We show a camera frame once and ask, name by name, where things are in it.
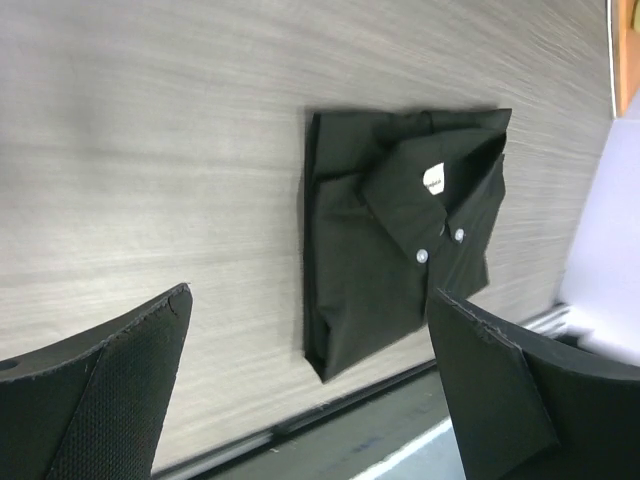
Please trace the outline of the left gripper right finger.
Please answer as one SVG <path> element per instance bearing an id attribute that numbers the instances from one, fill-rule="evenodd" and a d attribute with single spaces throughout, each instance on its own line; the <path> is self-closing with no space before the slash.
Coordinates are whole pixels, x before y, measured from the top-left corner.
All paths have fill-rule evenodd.
<path id="1" fill-rule="evenodd" d="M 445 291 L 428 327 L 467 478 L 638 478 L 638 367 Z"/>

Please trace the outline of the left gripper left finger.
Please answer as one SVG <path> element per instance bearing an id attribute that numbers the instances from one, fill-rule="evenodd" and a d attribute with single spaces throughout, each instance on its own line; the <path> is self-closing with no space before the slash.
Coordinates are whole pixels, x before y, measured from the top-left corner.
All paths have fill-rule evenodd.
<path id="1" fill-rule="evenodd" d="M 148 479 L 189 327 L 178 284 L 1 362 L 4 479 Z"/>

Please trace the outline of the black long sleeve shirt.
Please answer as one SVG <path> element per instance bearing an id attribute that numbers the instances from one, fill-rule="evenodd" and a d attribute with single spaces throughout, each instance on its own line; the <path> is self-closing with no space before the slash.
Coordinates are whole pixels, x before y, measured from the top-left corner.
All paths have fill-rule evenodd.
<path id="1" fill-rule="evenodd" d="M 508 108 L 310 113 L 303 350 L 322 382 L 424 328 L 438 289 L 489 282 Z"/>

